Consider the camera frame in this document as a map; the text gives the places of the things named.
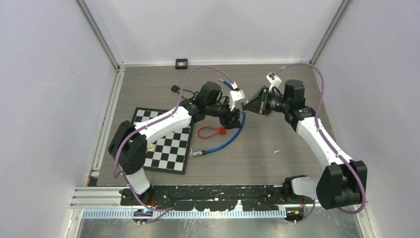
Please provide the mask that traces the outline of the red cable padlock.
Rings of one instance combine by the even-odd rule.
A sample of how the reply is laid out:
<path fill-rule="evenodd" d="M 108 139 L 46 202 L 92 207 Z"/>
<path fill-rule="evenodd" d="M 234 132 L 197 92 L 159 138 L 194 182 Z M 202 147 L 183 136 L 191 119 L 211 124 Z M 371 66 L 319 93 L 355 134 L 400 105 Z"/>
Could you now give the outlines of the red cable padlock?
<path fill-rule="evenodd" d="M 212 127 L 212 126 L 203 126 L 197 132 L 198 137 L 201 139 L 210 139 L 217 135 L 225 135 L 225 134 L 227 134 L 227 129 L 225 129 L 224 127 Z"/>

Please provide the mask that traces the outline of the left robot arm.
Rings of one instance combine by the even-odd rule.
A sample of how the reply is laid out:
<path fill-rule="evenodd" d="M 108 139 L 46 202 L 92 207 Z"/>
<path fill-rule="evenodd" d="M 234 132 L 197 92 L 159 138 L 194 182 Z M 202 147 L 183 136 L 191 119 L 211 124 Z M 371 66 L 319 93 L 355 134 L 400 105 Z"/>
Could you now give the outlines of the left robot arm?
<path fill-rule="evenodd" d="M 240 110 L 236 104 L 245 100 L 243 90 L 235 84 L 227 95 L 227 102 L 221 102 L 222 92 L 219 84 L 207 82 L 193 98 L 182 99 L 178 105 L 166 113 L 143 123 L 122 122 L 108 152 L 114 159 L 114 167 L 122 170 L 122 175 L 133 189 L 133 199 L 140 205 L 147 205 L 152 198 L 151 184 L 143 166 L 148 147 L 158 139 L 193 125 L 206 116 L 219 118 L 225 129 L 240 128 Z"/>

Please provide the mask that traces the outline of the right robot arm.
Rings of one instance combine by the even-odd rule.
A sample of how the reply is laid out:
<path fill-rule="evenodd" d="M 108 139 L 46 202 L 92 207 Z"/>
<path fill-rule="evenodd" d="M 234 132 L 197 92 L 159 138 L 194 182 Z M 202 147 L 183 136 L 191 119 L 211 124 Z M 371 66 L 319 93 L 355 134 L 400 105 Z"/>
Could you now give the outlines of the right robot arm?
<path fill-rule="evenodd" d="M 344 153 L 324 131 L 315 110 L 306 105 L 305 87 L 300 80 L 287 80 L 284 92 L 264 86 L 245 106 L 248 112 L 269 115 L 283 113 L 285 121 L 312 149 L 323 167 L 319 179 L 294 176 L 285 179 L 283 198 L 296 203 L 302 196 L 316 199 L 326 209 L 366 205 L 368 169 L 363 161 L 355 161 Z"/>

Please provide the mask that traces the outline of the blue cable lock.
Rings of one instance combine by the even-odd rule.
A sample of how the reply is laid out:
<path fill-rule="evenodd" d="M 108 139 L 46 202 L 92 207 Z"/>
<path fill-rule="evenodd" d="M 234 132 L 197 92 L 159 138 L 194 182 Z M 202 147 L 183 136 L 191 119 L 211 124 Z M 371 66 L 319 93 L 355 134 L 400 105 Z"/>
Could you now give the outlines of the blue cable lock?
<path fill-rule="evenodd" d="M 229 105 L 229 98 L 228 96 L 223 95 L 221 86 L 219 84 L 216 82 L 208 81 L 201 87 L 200 91 L 198 91 L 193 100 L 187 99 L 182 103 L 182 105 L 189 111 L 190 115 L 192 116 L 190 125 L 202 121 L 206 116 L 208 116 L 207 105 L 213 104 Z M 237 132 L 227 142 L 213 149 L 193 152 L 192 156 L 196 157 L 213 154 L 229 146 L 239 136 L 245 124 L 246 113 L 244 110 L 240 111 L 240 121 L 242 126 L 239 129 L 236 128 Z"/>

